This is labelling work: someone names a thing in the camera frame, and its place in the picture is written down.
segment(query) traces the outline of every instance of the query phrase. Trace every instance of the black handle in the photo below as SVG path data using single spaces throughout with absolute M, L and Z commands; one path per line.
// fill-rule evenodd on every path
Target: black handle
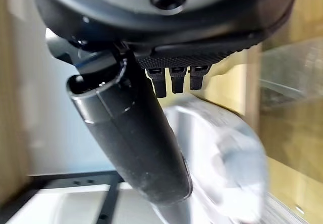
M 136 63 L 86 91 L 77 76 L 68 92 L 88 129 L 120 175 L 157 205 L 191 194 L 191 179 L 149 79 Z

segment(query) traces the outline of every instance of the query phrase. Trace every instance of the white wall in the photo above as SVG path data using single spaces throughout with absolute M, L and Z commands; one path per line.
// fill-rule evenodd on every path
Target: white wall
M 65 91 L 74 67 L 53 59 L 33 0 L 9 0 L 31 174 L 111 170 Z

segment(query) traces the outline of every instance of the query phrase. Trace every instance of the black plastic housing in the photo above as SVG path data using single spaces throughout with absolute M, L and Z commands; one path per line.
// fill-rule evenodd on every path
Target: black plastic housing
M 176 138 L 149 79 L 135 63 L 87 89 L 77 76 L 68 93 L 118 173 L 150 202 L 168 205 L 190 196 L 191 180 Z

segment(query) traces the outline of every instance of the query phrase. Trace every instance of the black metal frame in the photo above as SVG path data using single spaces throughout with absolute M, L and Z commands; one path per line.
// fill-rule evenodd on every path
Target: black metal frame
M 30 184 L 22 189 L 0 209 L 0 223 L 6 223 L 39 190 L 77 186 L 110 185 L 96 224 L 111 224 L 118 199 L 118 184 L 124 182 L 116 171 L 64 175 L 33 176 Z

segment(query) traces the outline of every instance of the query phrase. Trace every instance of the wooden board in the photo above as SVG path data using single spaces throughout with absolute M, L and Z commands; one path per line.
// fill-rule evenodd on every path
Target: wooden board
M 0 204 L 28 181 L 12 37 L 7 0 L 0 0 Z

